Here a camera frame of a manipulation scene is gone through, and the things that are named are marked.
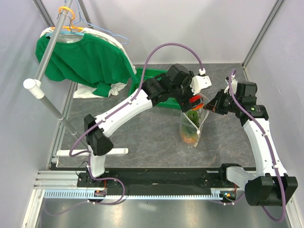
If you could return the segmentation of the orange carrot with green leaves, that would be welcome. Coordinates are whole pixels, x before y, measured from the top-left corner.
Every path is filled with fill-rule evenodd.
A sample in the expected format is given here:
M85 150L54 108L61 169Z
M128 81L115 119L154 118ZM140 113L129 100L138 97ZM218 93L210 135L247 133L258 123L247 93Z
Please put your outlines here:
M188 119L181 120L180 123L181 139L192 147L197 147L200 140L200 130Z

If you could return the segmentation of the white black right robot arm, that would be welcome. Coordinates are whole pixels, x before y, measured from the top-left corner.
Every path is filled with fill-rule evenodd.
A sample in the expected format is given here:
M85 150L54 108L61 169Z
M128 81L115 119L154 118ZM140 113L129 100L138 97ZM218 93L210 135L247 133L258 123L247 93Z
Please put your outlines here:
M203 106L220 115L236 115L249 138L256 164L255 174L240 165L223 164L225 171L220 172L217 179L223 187L232 183L240 187L250 206L282 206L290 200L298 182L296 177L287 174L280 162L270 134L266 108L257 104L256 93L256 83L238 83L234 97L220 89Z

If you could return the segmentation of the red tomato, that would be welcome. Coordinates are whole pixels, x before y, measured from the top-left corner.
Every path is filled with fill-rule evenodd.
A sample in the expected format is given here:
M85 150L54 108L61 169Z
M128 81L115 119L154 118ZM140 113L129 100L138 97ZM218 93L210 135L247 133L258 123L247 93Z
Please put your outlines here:
M190 100L191 110L201 109L204 106L204 99L201 95L197 94L193 96Z

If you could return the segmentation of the clear dotted zip top bag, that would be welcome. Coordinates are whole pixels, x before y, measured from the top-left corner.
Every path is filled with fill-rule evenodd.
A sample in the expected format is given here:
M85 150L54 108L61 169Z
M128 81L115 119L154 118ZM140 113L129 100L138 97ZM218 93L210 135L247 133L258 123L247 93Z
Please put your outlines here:
M202 134L202 128L206 121L209 111L203 109L204 104L209 102L209 99L202 93L197 94L201 97L202 103L190 109L189 111L180 114L180 137L181 139L192 147L197 147Z

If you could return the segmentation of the green bell pepper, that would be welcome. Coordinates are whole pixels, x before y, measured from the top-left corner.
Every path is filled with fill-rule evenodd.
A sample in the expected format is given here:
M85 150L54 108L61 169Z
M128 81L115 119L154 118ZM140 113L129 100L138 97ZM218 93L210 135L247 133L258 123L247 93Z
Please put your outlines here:
M194 124L197 124L200 120L200 116L198 114L197 111L195 110L190 110L186 113L186 116L194 123Z

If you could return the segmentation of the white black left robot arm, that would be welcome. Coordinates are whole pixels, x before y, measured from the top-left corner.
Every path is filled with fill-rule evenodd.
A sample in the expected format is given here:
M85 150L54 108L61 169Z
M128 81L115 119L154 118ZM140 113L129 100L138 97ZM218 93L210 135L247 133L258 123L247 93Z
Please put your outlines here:
M182 112L200 107L203 101L198 95L201 90L199 81L205 73L202 68L198 75L194 75L184 66L174 64L167 72L146 79L131 96L108 112L96 117L87 115L85 121L88 127L98 124L86 136L91 154L88 182L94 187L103 184L106 154L114 147L109 137L124 123L169 98L178 102Z

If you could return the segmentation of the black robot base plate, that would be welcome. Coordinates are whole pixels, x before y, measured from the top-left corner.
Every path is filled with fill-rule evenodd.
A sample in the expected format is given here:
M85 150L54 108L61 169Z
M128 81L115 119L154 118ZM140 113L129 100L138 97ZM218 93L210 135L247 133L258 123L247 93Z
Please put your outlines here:
M79 187L106 187L120 189L121 181L127 190L135 187L170 186L232 188L236 184L226 179L224 169L215 168L107 168L100 176L92 178L89 171L78 175Z

